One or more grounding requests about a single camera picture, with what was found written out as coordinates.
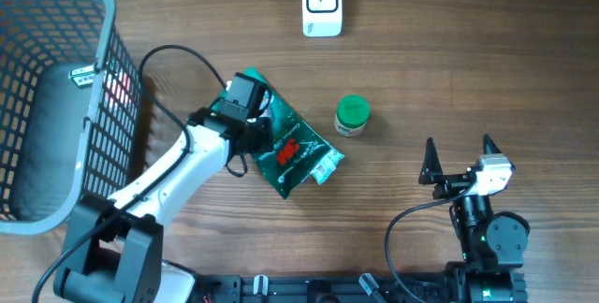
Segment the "white green flat box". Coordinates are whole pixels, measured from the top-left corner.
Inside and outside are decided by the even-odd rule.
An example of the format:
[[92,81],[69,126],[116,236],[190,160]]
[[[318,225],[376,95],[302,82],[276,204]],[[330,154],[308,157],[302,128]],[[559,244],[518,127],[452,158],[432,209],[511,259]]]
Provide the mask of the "white green flat box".
[[87,65],[71,70],[68,73],[68,78],[79,89],[88,88],[93,85],[95,80],[95,66]]

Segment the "light green wipes packet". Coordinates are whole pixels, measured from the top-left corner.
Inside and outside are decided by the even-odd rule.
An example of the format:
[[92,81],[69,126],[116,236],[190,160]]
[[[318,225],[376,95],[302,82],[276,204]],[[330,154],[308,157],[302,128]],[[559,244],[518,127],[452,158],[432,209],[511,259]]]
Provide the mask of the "light green wipes packet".
[[321,147],[308,150],[299,161],[299,182],[305,182],[312,177],[317,184],[323,184],[343,159],[344,154],[334,148]]

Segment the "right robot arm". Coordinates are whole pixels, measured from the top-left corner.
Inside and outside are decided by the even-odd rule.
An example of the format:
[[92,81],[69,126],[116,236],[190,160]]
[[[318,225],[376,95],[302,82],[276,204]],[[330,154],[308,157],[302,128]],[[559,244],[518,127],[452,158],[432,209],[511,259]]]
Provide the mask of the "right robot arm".
[[514,164],[488,135],[483,154],[461,174],[443,172],[428,138],[418,182],[432,185],[432,198],[450,205],[449,215],[463,260],[446,264],[450,302],[525,302],[523,266],[530,226],[514,212],[495,212],[490,199],[507,188]]

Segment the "pink Kleenex tissue pack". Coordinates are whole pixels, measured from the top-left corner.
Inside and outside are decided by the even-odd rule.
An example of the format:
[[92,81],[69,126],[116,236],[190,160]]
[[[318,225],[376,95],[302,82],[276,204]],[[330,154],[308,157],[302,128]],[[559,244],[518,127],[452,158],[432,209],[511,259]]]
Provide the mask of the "pink Kleenex tissue pack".
[[124,71],[119,71],[115,75],[108,72],[105,82],[107,84],[105,98],[108,100],[109,108],[127,107],[131,104],[130,78]]

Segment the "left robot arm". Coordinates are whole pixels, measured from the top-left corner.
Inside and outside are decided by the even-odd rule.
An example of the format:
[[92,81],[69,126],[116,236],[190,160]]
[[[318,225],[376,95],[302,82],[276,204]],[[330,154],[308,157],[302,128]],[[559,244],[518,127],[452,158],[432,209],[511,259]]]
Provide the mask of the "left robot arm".
[[178,141],[122,190],[73,209],[53,292],[70,302],[194,302],[197,274],[163,258],[164,232],[191,196],[236,155],[270,150],[269,85],[238,73],[193,113]]

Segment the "green 3M gloves packet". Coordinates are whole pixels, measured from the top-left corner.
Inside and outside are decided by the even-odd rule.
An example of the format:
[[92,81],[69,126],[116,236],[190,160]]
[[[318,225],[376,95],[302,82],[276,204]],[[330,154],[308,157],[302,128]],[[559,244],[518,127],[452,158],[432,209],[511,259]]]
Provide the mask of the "green 3M gloves packet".
[[268,183],[282,198],[299,186],[301,156],[308,150],[334,148],[322,138],[285,100],[270,87],[272,97],[266,115],[271,120],[272,150],[251,158]]

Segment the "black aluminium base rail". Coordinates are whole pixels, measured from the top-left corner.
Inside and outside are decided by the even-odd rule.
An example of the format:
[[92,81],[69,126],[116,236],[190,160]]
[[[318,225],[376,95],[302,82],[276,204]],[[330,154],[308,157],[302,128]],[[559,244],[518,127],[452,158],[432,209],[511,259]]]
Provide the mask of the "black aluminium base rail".
[[465,275],[460,271],[408,273],[402,284],[369,273],[354,277],[205,275],[189,302],[503,302],[527,303],[519,273]]

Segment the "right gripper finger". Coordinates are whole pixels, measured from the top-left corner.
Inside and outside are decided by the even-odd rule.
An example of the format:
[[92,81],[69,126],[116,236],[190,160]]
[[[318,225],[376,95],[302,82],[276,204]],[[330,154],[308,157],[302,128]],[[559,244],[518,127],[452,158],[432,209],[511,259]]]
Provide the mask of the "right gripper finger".
[[438,152],[433,138],[429,137],[426,141],[424,161],[418,177],[418,183],[421,185],[436,184],[442,181],[444,176]]
[[500,154],[502,151],[496,146],[489,134],[483,136],[483,153]]

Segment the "white barcode scanner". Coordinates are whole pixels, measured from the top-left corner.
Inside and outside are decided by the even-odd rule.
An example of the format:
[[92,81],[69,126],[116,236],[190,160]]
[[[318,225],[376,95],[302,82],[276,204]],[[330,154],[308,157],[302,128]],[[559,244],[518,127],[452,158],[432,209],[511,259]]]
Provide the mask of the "white barcode scanner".
[[302,32],[307,37],[338,36],[343,29],[343,0],[302,0]]

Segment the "green lidded small jar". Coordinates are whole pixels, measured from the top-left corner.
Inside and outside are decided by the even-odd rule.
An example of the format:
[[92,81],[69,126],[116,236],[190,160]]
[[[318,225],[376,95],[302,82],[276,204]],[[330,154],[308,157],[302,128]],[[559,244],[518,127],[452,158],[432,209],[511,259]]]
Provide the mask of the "green lidded small jar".
[[363,96],[346,95],[337,106],[334,127],[344,137],[358,136],[368,122],[370,114],[370,105]]

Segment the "grey plastic shopping basket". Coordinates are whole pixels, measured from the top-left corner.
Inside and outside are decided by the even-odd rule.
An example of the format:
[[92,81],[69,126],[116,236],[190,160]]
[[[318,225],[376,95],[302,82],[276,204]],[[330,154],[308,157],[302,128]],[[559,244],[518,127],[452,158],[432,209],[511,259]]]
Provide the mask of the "grey plastic shopping basket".
[[[115,24],[115,0],[1,0],[1,231],[46,233],[87,194],[129,179],[141,81]],[[92,86],[68,73],[95,66]],[[109,108],[107,73],[130,78]]]

